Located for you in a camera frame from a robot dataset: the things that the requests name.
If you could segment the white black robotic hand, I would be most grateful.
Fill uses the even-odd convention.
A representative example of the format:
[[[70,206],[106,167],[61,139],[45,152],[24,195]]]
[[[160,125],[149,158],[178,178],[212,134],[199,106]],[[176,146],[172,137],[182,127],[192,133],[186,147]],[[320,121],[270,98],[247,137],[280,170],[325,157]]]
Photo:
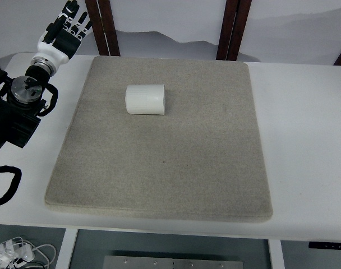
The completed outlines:
[[[37,58],[54,66],[67,63],[90,32],[92,22],[84,11],[78,15],[77,1],[67,1],[56,20],[49,24],[38,42]]]

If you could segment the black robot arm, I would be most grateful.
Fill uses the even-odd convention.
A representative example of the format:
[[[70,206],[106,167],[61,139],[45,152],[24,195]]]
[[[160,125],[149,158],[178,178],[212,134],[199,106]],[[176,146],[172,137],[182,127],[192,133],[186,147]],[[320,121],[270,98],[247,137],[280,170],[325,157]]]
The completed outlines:
[[[58,89],[49,83],[54,73],[51,61],[42,57],[16,78],[0,68],[0,149],[6,142],[23,148],[40,118],[56,107]]]

